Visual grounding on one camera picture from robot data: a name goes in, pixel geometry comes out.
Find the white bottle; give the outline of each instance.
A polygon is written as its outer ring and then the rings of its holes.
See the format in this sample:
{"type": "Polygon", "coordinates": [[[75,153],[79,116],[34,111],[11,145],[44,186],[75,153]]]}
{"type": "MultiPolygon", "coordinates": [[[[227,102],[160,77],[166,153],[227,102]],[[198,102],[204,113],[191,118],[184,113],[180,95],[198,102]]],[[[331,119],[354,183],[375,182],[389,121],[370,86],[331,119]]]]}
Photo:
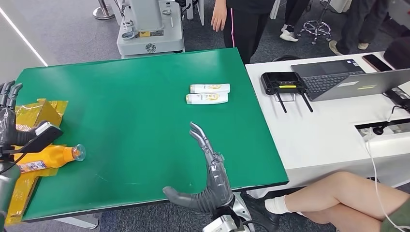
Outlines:
{"type": "Polygon", "coordinates": [[[187,104],[207,105],[228,101],[228,93],[191,93],[187,94],[187,104]]]}
{"type": "Polygon", "coordinates": [[[191,85],[190,93],[216,93],[216,92],[226,92],[231,91],[230,84],[222,85],[191,85]]]}

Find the gray carpet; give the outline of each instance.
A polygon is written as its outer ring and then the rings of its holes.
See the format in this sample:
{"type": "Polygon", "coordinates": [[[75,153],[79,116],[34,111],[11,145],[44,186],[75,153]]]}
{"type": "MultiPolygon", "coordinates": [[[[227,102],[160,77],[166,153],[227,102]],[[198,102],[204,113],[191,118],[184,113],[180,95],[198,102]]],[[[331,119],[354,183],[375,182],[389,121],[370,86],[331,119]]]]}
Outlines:
{"type": "MultiPolygon", "coordinates": [[[[100,232],[201,232],[211,222],[208,214],[171,203],[105,212],[100,232]]],[[[256,232],[264,232],[259,225],[256,232]]],[[[333,225],[319,225],[297,214],[285,214],[278,232],[334,232],[333,225]]]]}
{"type": "MultiPolygon", "coordinates": [[[[14,0],[43,43],[48,46],[57,60],[62,63],[78,63],[95,60],[118,59],[116,39],[118,25],[115,19],[96,20],[92,11],[98,6],[97,0],[14,0]]],[[[215,33],[210,26],[214,0],[205,0],[205,26],[202,27],[195,11],[193,21],[185,20],[184,37],[186,51],[207,50],[224,47],[222,33],[215,33]]],[[[261,39],[260,46],[251,62],[269,62],[282,55],[301,58],[332,56],[325,39],[311,45],[312,38],[303,35],[297,43],[279,38],[284,21],[284,5],[281,6],[276,20],[270,20],[261,39]]],[[[322,6],[314,1],[310,12],[305,13],[296,25],[300,29],[305,21],[319,17],[322,6]]],[[[331,25],[333,37],[340,38],[340,31],[346,16],[328,13],[324,20],[331,25]]],[[[389,25],[382,28],[368,51],[382,51],[397,33],[389,25]]],[[[103,213],[101,225],[93,232],[147,232],[147,231],[201,231],[210,222],[209,215],[181,208],[172,204],[142,206],[133,209],[103,213]]],[[[91,231],[67,225],[58,221],[43,221],[22,224],[8,228],[9,232],[85,232],[91,231]]],[[[330,232],[331,225],[317,225],[303,217],[289,214],[280,220],[281,232],[330,232]]]]}

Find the laptop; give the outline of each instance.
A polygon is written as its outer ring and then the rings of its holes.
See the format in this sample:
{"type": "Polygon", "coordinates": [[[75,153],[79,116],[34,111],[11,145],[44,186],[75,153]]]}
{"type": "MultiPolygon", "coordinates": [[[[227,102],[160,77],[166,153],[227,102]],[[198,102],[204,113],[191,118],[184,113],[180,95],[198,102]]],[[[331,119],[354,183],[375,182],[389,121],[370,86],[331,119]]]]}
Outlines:
{"type": "Polygon", "coordinates": [[[365,73],[353,59],[298,64],[291,68],[302,79],[311,101],[316,101],[317,97],[347,77],[365,73]]]}
{"type": "Polygon", "coordinates": [[[410,69],[352,75],[311,101],[381,94],[410,81],[410,69]]]}

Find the yellow bottle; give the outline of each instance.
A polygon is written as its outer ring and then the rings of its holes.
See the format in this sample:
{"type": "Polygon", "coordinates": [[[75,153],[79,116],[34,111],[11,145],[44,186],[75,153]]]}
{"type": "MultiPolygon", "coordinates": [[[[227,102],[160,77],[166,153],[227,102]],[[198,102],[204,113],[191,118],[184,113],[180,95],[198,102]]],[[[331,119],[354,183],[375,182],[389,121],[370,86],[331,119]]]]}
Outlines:
{"type": "MultiPolygon", "coordinates": [[[[17,160],[22,154],[15,154],[17,160]]],[[[74,147],[61,145],[49,145],[39,153],[28,153],[17,165],[22,173],[46,168],[59,168],[64,164],[76,160],[83,161],[86,157],[86,149],[78,144],[74,147]]]]}

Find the robotic hand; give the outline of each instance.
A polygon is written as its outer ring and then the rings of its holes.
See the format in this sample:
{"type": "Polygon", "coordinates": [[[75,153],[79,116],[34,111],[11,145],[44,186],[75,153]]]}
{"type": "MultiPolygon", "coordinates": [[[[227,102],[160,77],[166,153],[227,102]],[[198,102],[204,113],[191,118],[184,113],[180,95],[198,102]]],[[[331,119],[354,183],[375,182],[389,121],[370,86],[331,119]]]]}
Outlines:
{"type": "Polygon", "coordinates": [[[162,191],[174,204],[211,213],[214,221],[203,232],[254,232],[253,225],[242,224],[251,220],[250,213],[240,195],[231,190],[223,156],[212,149],[201,127],[193,122],[190,126],[190,135],[198,141],[205,154],[206,188],[198,194],[180,193],[172,187],[164,187],[162,191]]]}
{"type": "Polygon", "coordinates": [[[3,230],[4,220],[13,195],[15,183],[20,177],[20,169],[16,163],[27,153],[42,151],[55,139],[62,135],[62,131],[50,122],[42,121],[30,131],[16,129],[15,103],[19,90],[23,85],[11,81],[1,84],[0,93],[0,230],[3,230]],[[23,153],[14,161],[13,154],[23,153]]]}

